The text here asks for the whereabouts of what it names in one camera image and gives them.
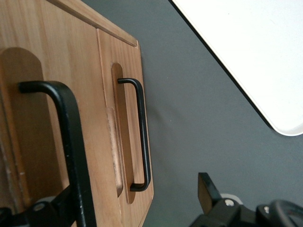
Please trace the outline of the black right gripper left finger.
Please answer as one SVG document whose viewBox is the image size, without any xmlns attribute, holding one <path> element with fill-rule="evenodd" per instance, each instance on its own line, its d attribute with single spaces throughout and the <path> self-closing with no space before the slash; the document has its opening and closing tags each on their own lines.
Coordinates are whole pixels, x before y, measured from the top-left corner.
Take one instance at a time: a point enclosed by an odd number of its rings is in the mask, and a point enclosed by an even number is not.
<svg viewBox="0 0 303 227">
<path fill-rule="evenodd" d="M 68 186 L 52 201 L 40 201 L 29 208 L 31 227 L 70 227 L 75 221 L 71 190 Z"/>
</svg>

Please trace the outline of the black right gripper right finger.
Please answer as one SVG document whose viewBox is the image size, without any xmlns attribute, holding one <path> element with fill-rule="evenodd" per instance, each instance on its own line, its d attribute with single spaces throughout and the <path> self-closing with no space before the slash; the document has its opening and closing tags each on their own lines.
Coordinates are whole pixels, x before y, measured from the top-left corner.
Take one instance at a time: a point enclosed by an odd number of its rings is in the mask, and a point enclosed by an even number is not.
<svg viewBox="0 0 303 227">
<path fill-rule="evenodd" d="M 198 200 L 203 210 L 192 227 L 256 227 L 255 212 L 236 200 L 224 198 L 208 173 L 198 174 Z"/>
</svg>

